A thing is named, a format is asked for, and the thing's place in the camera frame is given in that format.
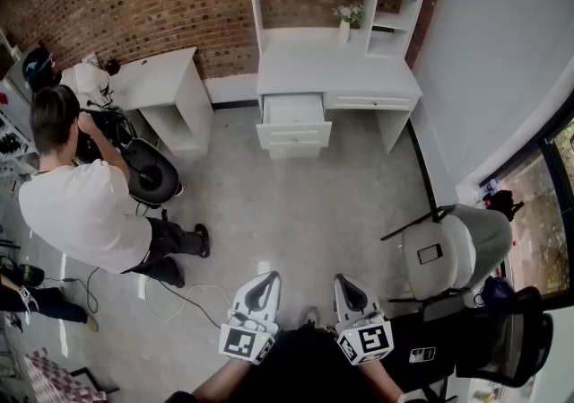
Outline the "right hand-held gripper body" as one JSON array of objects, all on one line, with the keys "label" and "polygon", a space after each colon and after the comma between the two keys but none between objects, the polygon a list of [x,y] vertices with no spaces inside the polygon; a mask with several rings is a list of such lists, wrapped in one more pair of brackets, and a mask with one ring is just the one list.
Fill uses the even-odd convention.
[{"label": "right hand-held gripper body", "polygon": [[351,365],[380,361],[394,350],[392,326],[377,310],[336,326],[336,344]]}]

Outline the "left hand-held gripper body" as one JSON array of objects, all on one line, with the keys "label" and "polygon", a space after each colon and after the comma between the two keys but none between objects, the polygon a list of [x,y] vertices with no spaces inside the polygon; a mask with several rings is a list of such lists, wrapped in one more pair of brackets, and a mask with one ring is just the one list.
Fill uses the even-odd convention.
[{"label": "left hand-held gripper body", "polygon": [[275,344],[279,326],[276,313],[246,313],[228,310],[228,320],[221,325],[219,353],[254,365],[261,364]]}]

